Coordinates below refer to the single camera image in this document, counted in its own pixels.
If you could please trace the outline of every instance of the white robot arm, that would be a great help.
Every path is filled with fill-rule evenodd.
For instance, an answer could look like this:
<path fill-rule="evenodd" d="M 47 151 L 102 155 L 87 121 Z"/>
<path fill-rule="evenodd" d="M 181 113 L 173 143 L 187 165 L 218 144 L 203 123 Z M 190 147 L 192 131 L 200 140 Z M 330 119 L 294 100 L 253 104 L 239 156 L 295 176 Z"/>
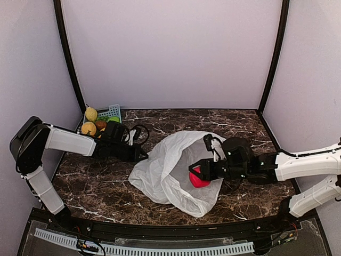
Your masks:
<path fill-rule="evenodd" d="M 247 179 L 261 185 L 327 174 L 324 180 L 312 188 L 282 201 L 281 210 L 295 218 L 341 196 L 340 144 L 300 153 L 283 150 L 280 153 L 255 157 L 246 139 L 229 138 L 220 146 L 217 145 L 217 140 L 211 134 L 206 135 L 206 148 L 213 152 L 214 158 L 202 159 L 189 166 L 190 180 L 196 187 L 206 186 L 208 181 L 218 178 Z"/>
<path fill-rule="evenodd" d="M 56 149 L 83 156 L 115 156 L 126 162 L 147 159 L 143 143 L 134 143 L 141 134 L 141 125 L 130 131 L 120 123 L 111 121 L 101 139 L 43 123 L 31 117 L 10 143 L 10 151 L 16 162 L 16 170 L 26 180 L 33 195 L 38 197 L 54 215 L 69 215 L 69 210 L 59 197 L 42 167 L 45 149 Z"/>
<path fill-rule="evenodd" d="M 138 162 L 148 158 L 141 144 L 134 143 L 141 129 L 131 131 L 117 122 L 109 122 L 101 139 L 43 123 L 31 117 L 10 143 L 16 161 L 16 170 L 21 173 L 37 196 L 54 215 L 68 211 L 43 170 L 41 157 L 45 149 L 81 154 L 83 156 L 116 156 L 122 161 Z M 211 181 L 218 178 L 247 179 L 255 184 L 275 183 L 292 178 L 328 174 L 320 183 L 307 191 L 282 201 L 281 209 L 294 218 L 309 210 L 341 196 L 341 146 L 301 153 L 263 154 L 254 156 L 246 139 L 229 138 L 223 143 L 208 134 L 204 137 L 206 148 L 214 158 L 202 159 L 189 166 L 190 180 Z"/>

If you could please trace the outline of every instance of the wire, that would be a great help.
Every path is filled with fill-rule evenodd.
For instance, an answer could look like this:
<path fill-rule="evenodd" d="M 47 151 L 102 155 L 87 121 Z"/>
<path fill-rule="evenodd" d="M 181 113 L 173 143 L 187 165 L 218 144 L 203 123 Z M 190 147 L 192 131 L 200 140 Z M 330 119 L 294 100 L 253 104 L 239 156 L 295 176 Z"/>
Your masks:
<path fill-rule="evenodd" d="M 76 228 L 77 228 L 77 230 L 78 230 L 78 233 L 82 234 L 82 233 L 80 232 L 79 227 L 76 226 Z M 77 238 L 77 245 L 79 245 L 79 244 L 81 244 L 81 242 L 80 242 L 79 238 Z M 81 245 L 79 245 L 79 249 L 80 249 L 80 251 L 81 251 L 81 252 L 79 252 L 79 251 L 77 250 L 77 252 L 78 252 L 79 255 L 82 255 L 82 256 L 92 256 L 92 255 L 93 255 L 93 254 L 84 252 L 84 250 L 83 250 L 83 248 L 82 248 Z"/>
<path fill-rule="evenodd" d="M 147 127 L 145 127 L 143 124 L 136 124 L 136 125 L 132 128 L 132 130 L 133 130 L 134 128 L 136 128 L 136 127 L 142 127 L 142 128 L 144 128 L 144 129 L 147 131 L 147 137 L 146 137 L 146 139 L 145 139 L 144 141 L 142 141 L 141 143 L 139 143 L 139 145 L 142 146 L 142 145 L 145 144 L 145 143 L 147 142 L 147 140 L 149 139 L 150 132 L 149 132 L 149 130 L 147 129 Z"/>
<path fill-rule="evenodd" d="M 235 185 L 235 187 L 231 189 L 230 195 L 232 195 L 234 192 L 236 192 L 236 190 L 240 187 L 240 185 L 243 184 L 243 182 L 244 182 L 244 179 L 238 180 L 237 185 Z"/>
<path fill-rule="evenodd" d="M 69 233 L 69 234 L 75 235 L 75 236 L 77 237 L 77 241 L 79 240 L 80 237 L 83 237 L 83 238 L 85 238 L 85 239 L 87 239 L 87 240 L 93 242 L 94 244 L 96 244 L 96 245 L 97 245 L 98 247 L 100 247 L 101 250 L 103 251 L 103 256 L 106 256 L 104 247 L 103 247 L 99 242 L 97 242 L 95 239 L 93 239 L 93 238 L 91 238 L 91 237 L 89 237 L 89 236 L 86 236 L 86 235 L 81 234 L 81 233 L 80 233 L 80 229 L 79 229 L 78 226 L 76 226 L 76 228 L 78 229 L 79 233 L 76 233 L 76 232 L 73 232 L 73 231 L 69 231 L 69 230 L 67 230 L 66 228 L 64 228 L 63 226 L 61 226 L 61 225 L 58 223 L 58 221 L 56 221 L 56 219 L 54 218 L 54 216 L 52 216 L 52 219 L 53 219 L 53 222 L 54 222 L 55 224 L 57 224 L 58 227 L 60 227 L 61 229 L 63 229 L 64 231 L 66 231 L 66 232 Z"/>
<path fill-rule="evenodd" d="M 79 246 L 79 249 L 80 249 L 80 251 L 81 252 L 79 252 L 78 250 L 77 250 L 77 252 L 80 254 L 80 255 L 82 255 L 82 256 L 93 256 L 93 255 L 96 255 L 97 253 L 96 252 L 93 252 L 93 253 L 91 253 L 91 252 L 85 252 L 84 250 L 83 250 L 83 247 L 80 245 Z"/>
<path fill-rule="evenodd" d="M 295 224 L 295 223 L 291 223 L 291 225 L 295 228 L 295 230 L 296 230 L 296 236 L 298 236 L 298 231 L 297 231 L 297 226 L 296 226 L 296 224 Z"/>
<path fill-rule="evenodd" d="M 297 238 L 297 237 L 298 237 L 298 230 L 297 230 L 296 224 L 295 224 L 295 223 L 291 223 L 290 225 L 293 226 L 293 227 L 295 228 L 295 231 L 296 231 L 296 236 L 295 236 L 295 237 Z M 268 242 L 267 244 L 265 244 L 265 245 L 263 245 L 263 246 L 257 248 L 256 250 L 257 250 L 257 251 L 265 251 L 265 250 L 269 250 L 269 249 L 271 249 L 271 248 L 274 248 L 274 247 L 276 247 L 276 246 L 278 246 L 278 245 L 283 244 L 283 243 L 282 243 L 283 241 L 285 241 L 286 243 L 292 241 L 292 239 L 293 239 L 293 233 L 287 235 L 287 236 L 286 236 L 285 238 L 283 238 L 283 239 L 279 239 L 275 244 L 273 244 L 273 245 L 267 247 L 268 245 L 270 245 L 270 244 L 272 244 L 274 241 L 276 241 L 279 237 L 281 237 L 286 231 L 288 231 L 288 229 L 285 229 L 282 233 L 278 234 L 278 235 L 277 235 L 274 239 L 272 239 L 270 242 Z"/>
<path fill-rule="evenodd" d="M 280 149 L 280 152 L 283 152 L 284 154 L 291 156 L 291 157 L 305 157 L 305 156 L 313 156 L 313 155 L 319 155 L 319 154 L 324 154 L 324 153 L 330 153 L 330 152 L 334 152 L 334 151 L 338 151 L 340 150 L 341 147 L 338 148 L 334 148 L 334 149 L 329 149 L 329 150 L 324 150 L 324 151 L 319 151 L 319 152 L 313 152 L 313 153 L 305 153 L 305 154 L 300 154 L 300 155 L 295 155 L 293 153 L 289 153 L 287 151 L 285 151 L 284 149 Z"/>
<path fill-rule="evenodd" d="M 263 250 L 264 247 L 268 246 L 269 244 L 272 244 L 276 239 L 278 239 L 278 238 L 279 238 L 281 235 L 283 235 L 285 232 L 286 232 L 286 229 L 285 229 L 282 233 L 278 234 L 274 239 L 272 239 L 272 240 L 271 240 L 270 242 L 268 242 L 267 244 L 265 244 L 265 245 L 263 245 L 263 246 L 257 248 L 257 250 Z"/>

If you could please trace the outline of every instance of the white plastic bag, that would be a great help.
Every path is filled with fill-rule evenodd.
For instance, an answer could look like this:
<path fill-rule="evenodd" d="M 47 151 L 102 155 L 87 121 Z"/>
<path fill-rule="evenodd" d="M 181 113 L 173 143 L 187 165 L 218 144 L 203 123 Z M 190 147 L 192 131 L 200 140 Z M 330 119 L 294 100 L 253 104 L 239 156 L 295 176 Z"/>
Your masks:
<path fill-rule="evenodd" d="M 188 166 L 202 158 L 213 157 L 202 139 L 207 134 L 182 131 L 166 137 L 148 153 L 148 159 L 135 165 L 129 182 L 155 203 L 171 203 L 193 217 L 204 216 L 217 202 L 223 179 L 195 188 L 189 180 Z"/>

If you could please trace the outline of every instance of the lavender wall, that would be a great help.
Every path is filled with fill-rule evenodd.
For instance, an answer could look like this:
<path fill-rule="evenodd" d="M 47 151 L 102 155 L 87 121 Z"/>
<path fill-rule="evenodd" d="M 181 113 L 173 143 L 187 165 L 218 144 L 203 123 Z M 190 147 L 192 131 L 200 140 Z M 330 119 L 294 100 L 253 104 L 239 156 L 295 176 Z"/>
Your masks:
<path fill-rule="evenodd" d="M 9 143 L 32 115 L 68 128 L 80 119 L 55 22 L 53 1 L 0 1 L 0 254 L 16 255 L 32 206 Z M 49 177 L 61 154 L 44 154 Z"/>
<path fill-rule="evenodd" d="M 281 0 L 64 0 L 93 107 L 257 108 Z"/>
<path fill-rule="evenodd" d="M 341 136 L 341 2 L 290 1 L 265 119 L 282 148 L 329 146 Z M 302 190 L 323 177 L 298 179 Z M 341 255 L 341 204 L 318 207 L 333 255 Z"/>

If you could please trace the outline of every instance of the brown marble table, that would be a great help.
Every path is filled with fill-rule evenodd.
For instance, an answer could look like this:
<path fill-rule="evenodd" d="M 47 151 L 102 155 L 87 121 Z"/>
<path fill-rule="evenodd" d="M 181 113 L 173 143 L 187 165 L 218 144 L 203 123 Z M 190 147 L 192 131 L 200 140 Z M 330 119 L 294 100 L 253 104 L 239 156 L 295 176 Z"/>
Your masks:
<path fill-rule="evenodd" d="M 143 124 L 150 130 L 150 139 L 143 146 L 146 152 L 183 130 L 247 138 L 256 155 L 274 151 L 253 110 L 124 110 L 122 119 L 128 127 Z M 67 153 L 53 185 L 73 216 L 141 225 L 203 225 L 268 217 L 277 213 L 282 199 L 295 194 L 290 181 L 263 186 L 245 181 L 233 193 L 236 182 L 225 181 L 212 210 L 194 218 L 172 205 L 153 203 L 133 187 L 128 182 L 133 167 L 113 157 L 93 159 Z"/>

